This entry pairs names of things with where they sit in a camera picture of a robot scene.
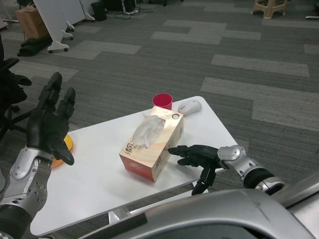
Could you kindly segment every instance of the gray carpet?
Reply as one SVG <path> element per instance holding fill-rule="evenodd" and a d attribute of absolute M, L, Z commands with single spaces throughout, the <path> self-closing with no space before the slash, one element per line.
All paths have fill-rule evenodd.
<path fill-rule="evenodd" d="M 288 2 L 286 16 L 251 15 L 253 0 L 168 0 L 130 20 L 76 26 L 68 52 L 20 58 L 12 71 L 33 81 L 25 87 L 22 112 L 36 106 L 54 71 L 64 76 L 62 93 L 75 88 L 71 129 L 112 120 L 151 107 L 167 92 L 174 100 L 203 96 L 229 132 L 274 174 L 290 181 L 318 167 L 319 21 L 308 21 L 313 0 Z M 6 57 L 14 57 L 23 33 L 17 24 L 1 31 Z M 0 142 L 7 176 L 25 136 L 9 132 Z M 149 198 L 130 209 L 188 191 L 191 185 Z M 240 187 L 225 172 L 210 190 Z M 77 238 L 108 223 L 107 214 L 55 232 Z M 32 238 L 30 233 L 25 238 Z"/>

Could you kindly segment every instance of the red cup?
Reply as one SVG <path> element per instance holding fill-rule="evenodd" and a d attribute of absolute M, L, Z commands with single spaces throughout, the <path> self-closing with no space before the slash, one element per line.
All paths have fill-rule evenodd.
<path fill-rule="evenodd" d="M 155 106 L 171 111 L 171 106 L 173 104 L 173 96 L 167 93 L 158 94 L 153 97 L 153 104 Z"/>

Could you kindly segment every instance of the tissue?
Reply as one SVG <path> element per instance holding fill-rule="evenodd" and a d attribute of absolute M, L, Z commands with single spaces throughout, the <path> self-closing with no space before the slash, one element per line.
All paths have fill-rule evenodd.
<path fill-rule="evenodd" d="M 144 116 L 145 121 L 135 130 L 132 142 L 143 148 L 148 148 L 155 142 L 157 137 L 162 132 L 165 120 L 158 116 Z"/>

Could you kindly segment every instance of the table surface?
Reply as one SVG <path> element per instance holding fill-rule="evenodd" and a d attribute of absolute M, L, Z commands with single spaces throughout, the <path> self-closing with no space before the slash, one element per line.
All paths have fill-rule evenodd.
<path fill-rule="evenodd" d="M 200 101 L 202 110 L 184 118 L 184 133 L 178 145 L 235 145 L 203 97 L 175 102 L 172 110 L 177 111 L 182 102 L 190 99 Z M 179 157 L 173 155 L 155 183 L 124 168 L 118 153 L 143 119 L 139 112 L 69 133 L 75 163 L 52 169 L 48 198 L 31 223 L 32 234 L 42 236 L 199 179 L 200 167 L 180 166 Z"/>

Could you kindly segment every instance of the stool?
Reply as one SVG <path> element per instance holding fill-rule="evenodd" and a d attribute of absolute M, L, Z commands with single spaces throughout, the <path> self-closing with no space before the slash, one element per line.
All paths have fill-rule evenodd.
<path fill-rule="evenodd" d="M 286 7 L 287 0 L 255 0 L 251 14 L 260 10 L 264 12 L 264 19 L 271 19 L 276 11 L 283 11 L 283 15 L 285 15 Z"/>

